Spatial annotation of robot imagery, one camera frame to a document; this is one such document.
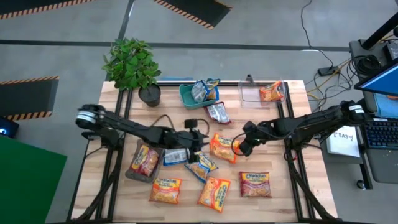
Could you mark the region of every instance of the teal plastic container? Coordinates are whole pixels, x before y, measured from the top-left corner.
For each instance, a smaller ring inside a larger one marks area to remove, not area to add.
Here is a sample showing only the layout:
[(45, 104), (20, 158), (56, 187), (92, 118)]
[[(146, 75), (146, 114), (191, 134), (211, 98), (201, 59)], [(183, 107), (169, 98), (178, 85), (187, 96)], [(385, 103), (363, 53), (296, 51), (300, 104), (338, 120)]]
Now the teal plastic container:
[(195, 100), (193, 100), (192, 95), (191, 95), (192, 87), (193, 87), (193, 84), (192, 85), (180, 85), (180, 97), (181, 97), (182, 103), (184, 104), (186, 109), (194, 110), (194, 109), (198, 109), (198, 108), (216, 103), (216, 100), (204, 101), (202, 103), (195, 102)]

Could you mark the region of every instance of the gray floor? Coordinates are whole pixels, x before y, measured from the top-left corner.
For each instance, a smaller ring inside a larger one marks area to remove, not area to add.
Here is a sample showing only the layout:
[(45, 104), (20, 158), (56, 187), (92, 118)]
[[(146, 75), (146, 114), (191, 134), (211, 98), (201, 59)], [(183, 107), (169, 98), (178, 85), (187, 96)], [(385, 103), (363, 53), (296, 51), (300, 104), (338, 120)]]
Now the gray floor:
[[(214, 30), (206, 30), (150, 0), (136, 0), (126, 37), (148, 42), (203, 44), (307, 45), (300, 25), (300, 9), (307, 0), (223, 0), (233, 10)], [(0, 21), (0, 39), (112, 41), (120, 30), (128, 0), (97, 0), (56, 11)], [(398, 11), (393, 0), (314, 1), (305, 11), (305, 25), (316, 46), (347, 47), (366, 38)], [(18, 138), (29, 144), (68, 156), (67, 166), (53, 200), (47, 222), (67, 216), (86, 141), (74, 119), (84, 103), (98, 102), (105, 73), (102, 54), (107, 47), (0, 45), (0, 81), (59, 75), (54, 114), (50, 118), (20, 121)], [(335, 64), (348, 52), (325, 52)], [(154, 49), (165, 77), (220, 77), (240, 79), (250, 73), (259, 78), (309, 81), (329, 62), (319, 52), (289, 50)], [(334, 85), (332, 79), (327, 86)], [(352, 90), (329, 99), (358, 100)], [(396, 223), (398, 185), (378, 184), (362, 191), (354, 164), (326, 163), (339, 217), (344, 220)]]

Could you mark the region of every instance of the ramen package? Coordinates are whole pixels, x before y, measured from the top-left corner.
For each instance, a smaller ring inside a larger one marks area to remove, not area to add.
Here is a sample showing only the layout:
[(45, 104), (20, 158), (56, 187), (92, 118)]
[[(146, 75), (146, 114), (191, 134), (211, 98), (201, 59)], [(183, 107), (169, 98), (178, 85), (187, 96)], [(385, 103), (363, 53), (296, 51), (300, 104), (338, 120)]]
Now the ramen package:
[(139, 152), (131, 164), (131, 169), (134, 172), (149, 177), (155, 169), (159, 159), (159, 154), (149, 146), (145, 145), (143, 142), (138, 144), (138, 146)]
[(181, 181), (181, 179), (176, 178), (157, 178), (152, 186), (149, 200), (153, 202), (178, 204)]
[(283, 99), (284, 94), (281, 87), (282, 81), (266, 85), (260, 88), (260, 100), (263, 102), (275, 102)]
[(203, 152), (199, 152), (199, 162), (186, 164), (188, 168), (201, 182), (205, 183), (210, 171), (218, 169), (216, 164)]
[(268, 197), (271, 198), (269, 173), (239, 172), (242, 197)]
[(218, 87), (220, 79), (208, 79), (207, 81), (198, 80), (191, 90), (192, 98), (197, 103), (202, 103), (206, 100), (218, 100)]
[[(232, 139), (225, 138), (216, 133), (210, 141), (210, 154), (234, 164), (236, 163), (236, 154), (232, 151), (231, 145)], [(239, 150), (239, 141), (235, 140), (233, 150), (235, 152)]]
[(209, 177), (201, 192), (198, 204), (202, 204), (221, 213), (229, 185), (231, 185), (231, 181), (229, 180)]
[(163, 165), (171, 166), (188, 161), (189, 150), (187, 149), (166, 149)]
[(217, 121), (220, 124), (229, 124), (231, 120), (226, 113), (224, 102), (215, 103), (210, 106), (205, 106), (205, 111), (211, 119)]

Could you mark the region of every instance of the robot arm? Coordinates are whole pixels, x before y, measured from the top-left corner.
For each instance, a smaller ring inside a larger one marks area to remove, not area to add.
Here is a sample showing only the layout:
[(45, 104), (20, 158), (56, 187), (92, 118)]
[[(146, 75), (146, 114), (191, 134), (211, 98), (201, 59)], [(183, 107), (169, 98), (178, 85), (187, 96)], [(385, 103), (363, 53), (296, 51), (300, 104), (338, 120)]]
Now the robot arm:
[(107, 139), (112, 145), (116, 145), (119, 133), (115, 129), (141, 138), (153, 147), (164, 149), (187, 148), (190, 150), (189, 162), (197, 162), (195, 152), (208, 143), (203, 139), (206, 135), (196, 130), (197, 120), (185, 121), (185, 128), (189, 131), (176, 131), (169, 127), (143, 126), (128, 119), (120, 118), (111, 111), (106, 111), (101, 105), (83, 105), (76, 117), (76, 124), (80, 128), (89, 129)]
[(291, 149), (301, 149), (314, 135), (329, 136), (342, 126), (357, 126), (365, 121), (366, 114), (362, 107), (353, 101), (343, 101), (338, 106), (299, 118), (280, 118), (258, 125), (248, 121), (243, 127), (246, 137), (239, 148), (245, 156), (249, 156), (255, 146), (287, 139)]

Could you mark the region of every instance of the black keyboard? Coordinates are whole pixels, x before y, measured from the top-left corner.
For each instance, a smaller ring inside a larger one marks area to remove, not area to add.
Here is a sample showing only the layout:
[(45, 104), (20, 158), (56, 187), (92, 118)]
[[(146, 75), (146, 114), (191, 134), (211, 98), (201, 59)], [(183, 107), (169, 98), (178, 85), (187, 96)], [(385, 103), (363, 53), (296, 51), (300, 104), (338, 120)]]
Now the black keyboard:
[(363, 129), (368, 148), (398, 150), (398, 120), (367, 121)]

